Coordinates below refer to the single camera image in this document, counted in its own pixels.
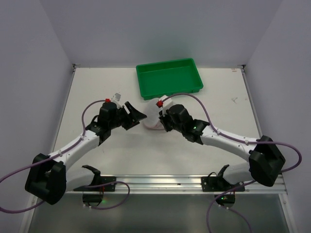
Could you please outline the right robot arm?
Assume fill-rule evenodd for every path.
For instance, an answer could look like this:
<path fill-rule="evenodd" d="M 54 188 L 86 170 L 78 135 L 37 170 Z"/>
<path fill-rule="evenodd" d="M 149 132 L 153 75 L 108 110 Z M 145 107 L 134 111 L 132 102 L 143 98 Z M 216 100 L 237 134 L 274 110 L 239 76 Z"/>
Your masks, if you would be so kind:
<path fill-rule="evenodd" d="M 244 159 L 239 165 L 223 166 L 212 178 L 212 184 L 221 189 L 246 181 L 272 187 L 285 164 L 284 156 L 271 138 L 244 138 L 233 133 L 225 137 L 220 130 L 213 130 L 209 122 L 192 118 L 182 104 L 161 110 L 159 120 L 167 132 L 175 130 L 192 143 L 216 147 Z"/>

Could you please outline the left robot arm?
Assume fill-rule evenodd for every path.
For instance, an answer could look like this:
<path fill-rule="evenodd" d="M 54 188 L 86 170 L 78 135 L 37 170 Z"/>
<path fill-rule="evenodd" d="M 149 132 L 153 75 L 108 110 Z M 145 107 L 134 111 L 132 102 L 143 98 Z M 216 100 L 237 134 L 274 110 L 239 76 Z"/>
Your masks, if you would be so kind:
<path fill-rule="evenodd" d="M 87 172 L 87 175 L 80 174 L 78 178 L 70 178 L 67 172 L 84 155 L 110 137 L 113 129 L 123 127 L 129 130 L 146 118 L 129 102 L 120 106 L 104 101 L 98 115 L 88 125 L 83 125 L 83 132 L 76 139 L 49 155 L 40 153 L 34 158 L 25 190 L 53 205 L 67 191 L 81 186 L 98 188 L 102 183 L 99 170 L 83 165 L 82 171 Z"/>

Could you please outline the white pink mesh laundry bag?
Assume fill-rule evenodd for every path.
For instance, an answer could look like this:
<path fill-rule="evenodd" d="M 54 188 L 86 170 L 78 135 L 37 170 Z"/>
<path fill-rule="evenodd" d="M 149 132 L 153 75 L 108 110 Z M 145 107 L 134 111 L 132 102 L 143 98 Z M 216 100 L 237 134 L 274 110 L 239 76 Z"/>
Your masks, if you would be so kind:
<path fill-rule="evenodd" d="M 149 100 L 143 112 L 147 118 L 144 119 L 142 123 L 144 127 L 150 130 L 164 130 L 164 126 L 159 119 L 159 112 L 161 109 L 156 105 L 157 102 L 158 98 Z"/>

